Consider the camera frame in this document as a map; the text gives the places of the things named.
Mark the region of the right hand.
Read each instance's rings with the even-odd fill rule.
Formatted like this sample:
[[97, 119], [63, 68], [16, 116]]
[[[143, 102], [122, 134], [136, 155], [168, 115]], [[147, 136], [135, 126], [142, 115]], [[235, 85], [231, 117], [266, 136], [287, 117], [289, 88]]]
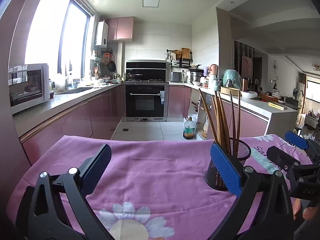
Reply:
[[315, 207], [306, 207], [302, 211], [302, 203], [301, 200], [296, 198], [293, 205], [293, 219], [296, 220], [300, 214], [302, 214], [302, 217], [304, 220], [312, 220], [319, 211], [319, 204], [317, 204]]

